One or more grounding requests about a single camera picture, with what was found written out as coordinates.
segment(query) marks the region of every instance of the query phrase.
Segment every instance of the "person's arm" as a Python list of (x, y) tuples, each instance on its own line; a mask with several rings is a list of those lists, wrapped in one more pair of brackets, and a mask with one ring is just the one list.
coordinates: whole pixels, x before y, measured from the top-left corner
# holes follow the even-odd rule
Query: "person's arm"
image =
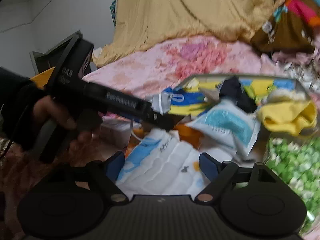
[(25, 150), (30, 149), (36, 139), (36, 134), (32, 131), (32, 108), (44, 96), (44, 91), (38, 89), (28, 78), (0, 67), (0, 108), (4, 119), (2, 132), (21, 144)]

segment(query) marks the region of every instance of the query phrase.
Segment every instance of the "pink floral blanket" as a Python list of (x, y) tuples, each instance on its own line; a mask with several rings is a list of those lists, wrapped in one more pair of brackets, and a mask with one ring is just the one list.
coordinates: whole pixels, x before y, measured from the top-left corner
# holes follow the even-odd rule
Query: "pink floral blanket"
[(245, 43), (224, 43), (199, 35), (168, 40), (145, 52), (135, 52), (83, 79), (144, 98), (175, 87), (193, 74), (204, 73), (284, 75), (266, 55), (258, 57)]

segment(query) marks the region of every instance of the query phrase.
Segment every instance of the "plastic wet wipes package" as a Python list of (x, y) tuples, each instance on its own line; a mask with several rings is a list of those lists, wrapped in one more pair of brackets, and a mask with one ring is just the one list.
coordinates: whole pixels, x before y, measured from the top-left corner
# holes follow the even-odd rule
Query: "plastic wet wipes package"
[(260, 131), (260, 122), (228, 100), (223, 99), (187, 126), (199, 130), (223, 147), (246, 159)]

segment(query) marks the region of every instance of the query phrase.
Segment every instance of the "yellow and blue patterned fabric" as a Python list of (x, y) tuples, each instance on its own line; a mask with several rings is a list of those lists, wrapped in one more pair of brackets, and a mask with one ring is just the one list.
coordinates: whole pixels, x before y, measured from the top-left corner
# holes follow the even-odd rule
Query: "yellow and blue patterned fabric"
[[(261, 99), (267, 96), (272, 90), (277, 88), (294, 90), (295, 81), (291, 79), (239, 79), (248, 96), (255, 100), (257, 106)], [(183, 88), (167, 88), (166, 92), (173, 93), (171, 100), (170, 114), (200, 116), (213, 107), (212, 103), (204, 101), (204, 94), (199, 92), (199, 88), (216, 89), (223, 82), (201, 82), (193, 79), (193, 86), (185, 85)]]

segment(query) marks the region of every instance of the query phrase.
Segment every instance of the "white wall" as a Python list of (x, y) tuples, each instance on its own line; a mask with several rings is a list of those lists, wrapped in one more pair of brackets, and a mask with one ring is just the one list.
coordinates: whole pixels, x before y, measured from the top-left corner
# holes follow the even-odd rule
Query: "white wall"
[(112, 1), (32, 0), (36, 47), (44, 53), (78, 30), (95, 47), (111, 43), (114, 25), (109, 6)]
[(35, 75), (29, 52), (36, 46), (28, 3), (0, 7), (0, 66), (15, 73)]

